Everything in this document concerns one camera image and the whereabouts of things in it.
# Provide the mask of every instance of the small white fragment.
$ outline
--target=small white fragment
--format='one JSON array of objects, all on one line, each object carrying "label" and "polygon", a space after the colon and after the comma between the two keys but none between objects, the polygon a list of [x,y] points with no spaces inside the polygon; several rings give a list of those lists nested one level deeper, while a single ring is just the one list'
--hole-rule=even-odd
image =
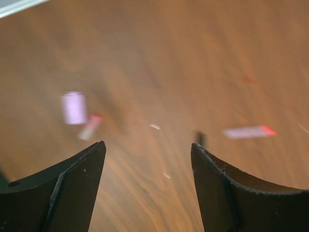
[{"label": "small white fragment", "polygon": [[89,140],[94,132],[95,130],[93,128],[85,128],[78,137],[82,140]]},{"label": "small white fragment", "polygon": [[298,124],[300,127],[301,127],[301,129],[303,129],[306,133],[308,133],[309,134],[309,131],[306,129],[306,128],[304,128],[302,125],[300,125],[300,124]]},{"label": "small white fragment", "polygon": [[167,175],[166,173],[163,173],[163,175],[164,175],[165,177],[167,177],[168,179],[170,179],[170,176]]},{"label": "small white fragment", "polygon": [[155,128],[155,129],[157,129],[157,130],[160,130],[160,129],[161,129],[160,126],[158,126],[157,124],[154,124],[154,123],[149,124],[149,126]]}]

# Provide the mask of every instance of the red-tipped object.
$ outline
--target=red-tipped object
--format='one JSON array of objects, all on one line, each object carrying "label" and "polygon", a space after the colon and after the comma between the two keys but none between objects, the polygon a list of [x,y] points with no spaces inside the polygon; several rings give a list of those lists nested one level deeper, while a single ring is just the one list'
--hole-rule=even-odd
[{"label": "red-tipped object", "polygon": [[223,134],[230,139],[250,139],[273,136],[277,133],[267,126],[254,126],[225,129]]},{"label": "red-tipped object", "polygon": [[89,140],[94,133],[94,131],[98,128],[102,117],[99,115],[92,115],[90,117],[90,121],[86,124],[83,131],[80,133],[79,138],[83,140]]},{"label": "red-tipped object", "polygon": [[268,126],[261,126],[261,129],[265,131],[268,135],[276,135],[277,133],[273,131],[271,128]]}]

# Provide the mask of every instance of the wood grain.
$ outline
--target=wood grain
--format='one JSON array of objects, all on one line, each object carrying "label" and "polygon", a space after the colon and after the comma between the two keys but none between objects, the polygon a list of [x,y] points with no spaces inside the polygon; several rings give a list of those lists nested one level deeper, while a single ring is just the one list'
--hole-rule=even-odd
[{"label": "wood grain", "polygon": [[[51,0],[0,19],[0,167],[11,180],[104,140],[91,232],[199,232],[195,131],[224,161],[309,188],[304,0]],[[89,142],[64,124],[81,91],[104,117]],[[161,127],[149,127],[155,123]],[[228,140],[230,127],[278,135]]]}]

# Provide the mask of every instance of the red marker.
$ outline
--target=red marker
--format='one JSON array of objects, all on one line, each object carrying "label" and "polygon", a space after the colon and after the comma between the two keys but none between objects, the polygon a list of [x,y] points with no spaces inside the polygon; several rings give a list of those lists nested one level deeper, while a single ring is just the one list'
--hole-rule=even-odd
[{"label": "red marker", "polygon": [[277,133],[267,126],[231,128],[223,130],[229,139],[250,139],[258,137],[268,137]]}]

